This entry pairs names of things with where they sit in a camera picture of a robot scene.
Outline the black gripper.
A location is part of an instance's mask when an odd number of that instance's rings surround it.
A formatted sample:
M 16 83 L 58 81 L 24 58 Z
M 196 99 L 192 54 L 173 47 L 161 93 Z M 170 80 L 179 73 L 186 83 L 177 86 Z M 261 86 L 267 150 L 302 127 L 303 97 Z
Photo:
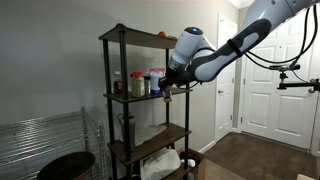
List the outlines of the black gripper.
M 177 86 L 182 86 L 192 81 L 193 77 L 190 72 L 176 72 L 168 68 L 165 72 L 165 76 L 158 80 L 158 87 L 161 91 L 164 91 L 169 89 L 174 84 L 176 84 Z

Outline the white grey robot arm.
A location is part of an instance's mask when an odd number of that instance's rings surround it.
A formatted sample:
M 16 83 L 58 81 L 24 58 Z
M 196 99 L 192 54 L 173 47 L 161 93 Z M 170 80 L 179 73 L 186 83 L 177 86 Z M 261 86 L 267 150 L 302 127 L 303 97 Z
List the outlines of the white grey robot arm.
M 177 40 L 165 76 L 158 81 L 161 91 L 173 84 L 210 82 L 234 60 L 262 42 L 278 26 L 319 0 L 254 0 L 238 32 L 216 49 L 197 27 L 187 27 Z

